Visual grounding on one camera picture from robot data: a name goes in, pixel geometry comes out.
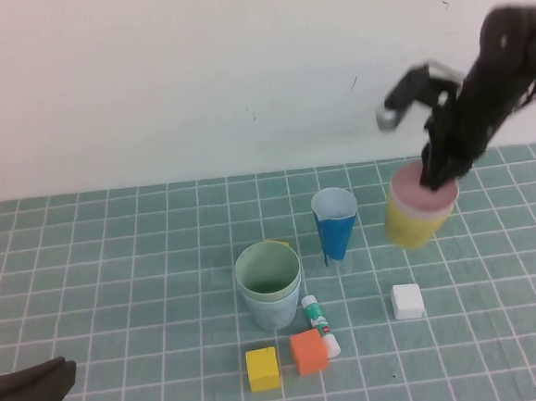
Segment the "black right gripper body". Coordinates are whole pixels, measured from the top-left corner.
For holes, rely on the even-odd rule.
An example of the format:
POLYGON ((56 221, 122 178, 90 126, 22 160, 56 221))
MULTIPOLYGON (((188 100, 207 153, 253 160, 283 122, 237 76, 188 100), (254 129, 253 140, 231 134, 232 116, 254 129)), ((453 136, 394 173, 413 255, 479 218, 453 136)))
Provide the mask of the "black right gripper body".
POLYGON ((438 147, 446 157, 472 157, 474 163, 532 83, 532 74, 509 62, 479 56, 460 91, 432 110, 424 148, 438 147))

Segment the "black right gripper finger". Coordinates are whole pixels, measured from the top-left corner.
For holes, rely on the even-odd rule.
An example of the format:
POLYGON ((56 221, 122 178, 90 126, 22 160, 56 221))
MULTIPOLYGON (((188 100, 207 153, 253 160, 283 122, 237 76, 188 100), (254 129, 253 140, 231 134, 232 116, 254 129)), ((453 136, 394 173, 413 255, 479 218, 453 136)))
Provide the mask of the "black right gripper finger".
POLYGON ((430 191, 437 191, 445 183, 447 157, 438 147, 424 148, 421 152, 422 170, 419 183, 430 191))
POLYGON ((446 180, 455 181, 456 179, 466 176, 473 165, 473 158, 448 156, 446 160, 446 180))

